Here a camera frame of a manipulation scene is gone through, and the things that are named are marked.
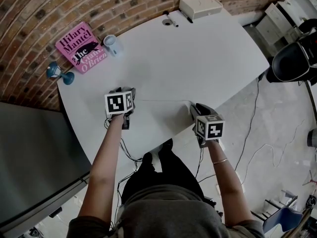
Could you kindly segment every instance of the white box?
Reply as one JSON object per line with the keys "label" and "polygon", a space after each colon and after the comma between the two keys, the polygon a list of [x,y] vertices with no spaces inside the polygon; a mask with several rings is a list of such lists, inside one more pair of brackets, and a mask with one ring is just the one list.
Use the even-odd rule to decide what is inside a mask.
{"label": "white box", "polygon": [[204,140],[219,139],[223,133],[224,120],[220,115],[196,117],[196,134]]}
{"label": "white box", "polygon": [[180,0],[179,8],[192,20],[221,12],[218,0]]}

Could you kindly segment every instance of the cable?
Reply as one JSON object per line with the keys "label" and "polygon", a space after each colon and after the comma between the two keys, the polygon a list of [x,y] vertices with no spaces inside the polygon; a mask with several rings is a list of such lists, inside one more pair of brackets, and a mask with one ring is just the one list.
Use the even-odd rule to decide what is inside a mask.
{"label": "cable", "polygon": [[317,181],[313,180],[313,175],[312,175],[312,171],[311,170],[309,170],[309,174],[311,175],[311,179],[309,180],[309,182],[306,182],[306,183],[302,184],[302,186],[305,186],[305,185],[307,185],[309,183],[314,183],[315,186],[317,185]]}
{"label": "cable", "polygon": [[[105,122],[104,122],[104,127],[106,128],[106,130],[109,129],[109,124],[110,124],[110,121],[111,121],[111,118],[108,118],[107,114],[106,114],[106,119],[105,119]],[[122,196],[121,196],[121,193],[120,193],[120,185],[128,180],[135,172],[137,172],[138,170],[138,162],[142,162],[142,159],[143,158],[139,158],[139,159],[134,159],[131,154],[129,153],[128,151],[128,148],[126,147],[126,144],[123,140],[123,138],[121,138],[121,141],[120,141],[120,148],[123,150],[124,154],[134,162],[134,171],[132,173],[130,173],[129,175],[127,175],[125,178],[123,178],[122,180],[120,180],[118,182],[118,186],[117,186],[117,198],[118,198],[118,201],[117,201],[117,207],[116,207],[116,210],[115,210],[115,214],[114,214],[114,223],[116,222],[116,216],[117,216],[117,211],[118,211],[118,207],[119,207],[119,198],[120,200],[122,200]]]}
{"label": "cable", "polygon": [[272,234],[275,232],[275,230],[278,228],[278,225],[276,225],[276,228],[274,229],[274,231],[271,233],[271,235],[269,236],[269,238],[272,237]]}
{"label": "cable", "polygon": [[[239,163],[240,163],[240,161],[241,161],[241,158],[242,158],[242,155],[243,155],[243,152],[244,152],[244,148],[245,148],[245,146],[246,146],[246,142],[247,142],[248,136],[249,136],[249,134],[250,134],[250,132],[251,132],[252,121],[253,121],[253,118],[254,118],[254,116],[255,116],[255,114],[256,114],[256,109],[257,109],[257,100],[258,100],[258,96],[259,96],[259,82],[260,82],[259,79],[257,79],[257,89],[258,89],[258,92],[257,92],[256,100],[255,100],[255,102],[254,102],[254,110],[253,110],[253,114],[252,114],[251,121],[250,121],[249,131],[248,131],[248,133],[247,133],[247,135],[246,135],[246,137],[245,137],[245,139],[244,139],[244,144],[243,144],[242,152],[241,152],[241,154],[240,154],[239,160],[238,160],[238,162],[237,162],[237,165],[236,165],[234,171],[237,170],[237,167],[238,167],[238,165],[239,165]],[[214,176],[215,176],[215,175],[208,176],[208,177],[202,179],[201,181],[199,181],[198,183],[204,181],[205,179],[214,177]]]}
{"label": "cable", "polygon": [[128,180],[136,171],[133,171],[131,174],[127,175],[125,178],[123,178],[122,180],[120,180],[118,182],[118,186],[117,186],[117,197],[118,197],[118,201],[117,201],[117,207],[115,209],[115,214],[114,214],[114,223],[116,223],[116,217],[117,217],[117,211],[118,211],[118,207],[119,207],[119,196],[120,196],[120,200],[122,200],[121,197],[121,193],[120,193],[120,185],[122,182],[124,182],[125,180]]}
{"label": "cable", "polygon": [[206,177],[206,178],[204,178],[204,179],[200,180],[198,183],[201,183],[203,180],[206,180],[206,179],[208,179],[208,178],[210,178],[210,177],[214,177],[214,176],[216,176],[216,175],[211,175],[211,176],[208,176],[208,177]]}
{"label": "cable", "polygon": [[198,163],[198,168],[197,168],[197,172],[196,172],[196,175],[195,175],[195,178],[197,178],[197,175],[198,175],[198,172],[199,172],[199,167],[200,167],[200,164],[202,163],[204,159],[204,149],[200,149],[200,155],[199,155],[199,163]]}
{"label": "cable", "polygon": [[291,143],[294,141],[295,136],[296,136],[296,131],[297,131],[297,128],[298,128],[299,126],[301,126],[301,125],[303,124],[303,122],[304,122],[304,121],[305,121],[305,119],[301,122],[301,124],[297,125],[297,127],[296,127],[296,129],[295,129],[295,132],[294,132],[293,139],[292,139],[290,142],[286,143],[286,145],[285,145],[285,147],[284,147],[284,149],[283,149],[283,152],[282,152],[281,158],[280,158],[280,160],[279,160],[279,162],[278,162],[277,166],[275,166],[275,163],[274,163],[274,156],[275,156],[275,152],[274,152],[274,148],[273,148],[273,146],[271,146],[271,145],[269,145],[269,144],[264,144],[264,145],[263,145],[263,146],[261,146],[258,150],[256,150],[256,151],[255,151],[255,153],[252,155],[252,158],[250,159],[250,161],[249,161],[249,163],[248,163],[248,165],[247,165],[246,175],[244,176],[243,182],[242,182],[241,184],[243,184],[243,183],[245,182],[246,178],[247,178],[249,165],[250,165],[251,161],[253,160],[253,157],[255,156],[255,154],[256,154],[257,152],[259,152],[259,151],[260,151],[263,147],[265,147],[266,145],[272,148],[272,150],[273,150],[273,152],[272,152],[272,154],[273,154],[273,155],[272,155],[272,162],[273,162],[273,166],[274,166],[275,168],[278,168],[279,164],[281,163],[281,161],[282,161],[282,159],[283,159],[283,155],[284,155],[284,152],[285,152],[286,146],[287,146],[287,145],[289,145],[289,144],[291,144]]}
{"label": "cable", "polygon": [[248,138],[248,136],[249,136],[249,134],[250,134],[250,131],[251,131],[252,121],[253,121],[254,115],[256,114],[257,100],[258,100],[258,96],[259,96],[259,80],[257,80],[257,87],[258,87],[258,92],[257,92],[256,100],[255,100],[255,102],[254,102],[254,111],[253,111],[253,115],[252,115],[252,117],[251,117],[249,131],[248,131],[247,136],[246,136],[246,138],[245,138],[245,140],[244,140],[242,152],[241,152],[241,155],[240,155],[240,157],[239,157],[239,160],[238,160],[238,162],[237,162],[237,165],[236,165],[234,171],[237,170],[237,167],[238,167],[238,165],[239,165],[239,163],[240,163],[240,161],[241,161],[241,158],[242,158],[242,155],[243,155],[243,152],[244,152],[244,148],[245,148],[245,146],[246,146],[247,138]]}
{"label": "cable", "polygon": [[255,156],[255,154],[256,154],[257,152],[259,152],[259,151],[260,151],[263,147],[265,147],[266,145],[267,145],[267,146],[270,146],[270,147],[272,148],[272,150],[273,150],[273,151],[272,151],[272,153],[273,153],[272,159],[273,159],[273,166],[275,167],[275,163],[274,163],[274,148],[273,148],[273,146],[271,146],[271,145],[269,145],[269,144],[264,144],[264,145],[261,146],[258,150],[255,151],[255,153],[253,154],[251,160],[249,161],[249,163],[248,163],[248,165],[247,165],[246,175],[244,176],[244,179],[243,179],[243,182],[241,183],[241,185],[244,184],[244,182],[246,181],[247,174],[248,174],[248,169],[249,169],[249,165],[250,165],[250,163],[251,163],[253,157]]}

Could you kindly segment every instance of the person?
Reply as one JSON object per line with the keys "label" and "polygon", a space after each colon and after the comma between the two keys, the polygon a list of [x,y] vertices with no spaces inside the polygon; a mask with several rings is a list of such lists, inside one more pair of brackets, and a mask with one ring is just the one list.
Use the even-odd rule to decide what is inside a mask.
{"label": "person", "polygon": [[125,185],[123,210],[110,230],[114,178],[124,116],[112,118],[93,162],[88,189],[79,215],[69,223],[67,238],[264,238],[253,220],[233,167],[215,140],[207,141],[221,192],[224,224],[205,202],[199,183],[172,152],[172,140],[158,153],[162,172],[152,165],[151,153]]}

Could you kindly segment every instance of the gray shirt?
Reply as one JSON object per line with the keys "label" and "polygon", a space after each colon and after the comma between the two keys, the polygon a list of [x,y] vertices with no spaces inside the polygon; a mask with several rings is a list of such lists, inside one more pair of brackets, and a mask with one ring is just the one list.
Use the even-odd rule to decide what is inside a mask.
{"label": "gray shirt", "polygon": [[132,195],[113,230],[94,217],[69,224],[68,238],[264,238],[262,225],[249,220],[226,227],[213,207],[195,193],[175,185],[156,185]]}

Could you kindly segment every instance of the black chair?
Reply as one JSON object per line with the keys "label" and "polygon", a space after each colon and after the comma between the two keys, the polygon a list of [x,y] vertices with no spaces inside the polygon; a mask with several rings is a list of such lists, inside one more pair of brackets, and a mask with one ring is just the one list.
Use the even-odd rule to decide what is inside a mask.
{"label": "black chair", "polygon": [[269,82],[307,81],[317,76],[317,19],[310,19],[300,25],[303,35],[268,59],[270,68],[266,78]]}

